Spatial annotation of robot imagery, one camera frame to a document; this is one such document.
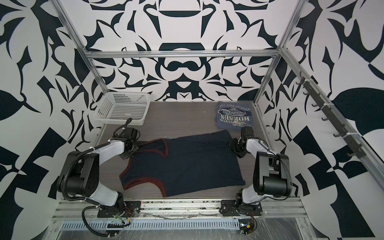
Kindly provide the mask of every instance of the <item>zip tie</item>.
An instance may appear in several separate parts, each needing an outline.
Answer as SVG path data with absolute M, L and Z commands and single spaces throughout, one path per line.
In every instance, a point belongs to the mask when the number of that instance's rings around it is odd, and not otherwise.
M 327 106 L 327 105 L 334 105 L 333 103 L 324 103 L 323 106 L 320 108 L 320 110 L 323 109 L 323 107 Z
M 347 137 L 347 136 L 349 136 L 349 135 L 352 135 L 352 134 L 360 135 L 358 132 L 347 132 L 347 133 L 343 136 L 343 138 L 345 138 L 345 137 Z

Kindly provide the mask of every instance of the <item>laundry basket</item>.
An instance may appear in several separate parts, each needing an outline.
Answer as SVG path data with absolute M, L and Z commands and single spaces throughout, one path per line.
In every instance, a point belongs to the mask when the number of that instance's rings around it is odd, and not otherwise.
M 106 124 L 120 125 L 132 118 L 129 125 L 143 125 L 150 101 L 148 93 L 109 92 L 101 98 L 93 118 Z

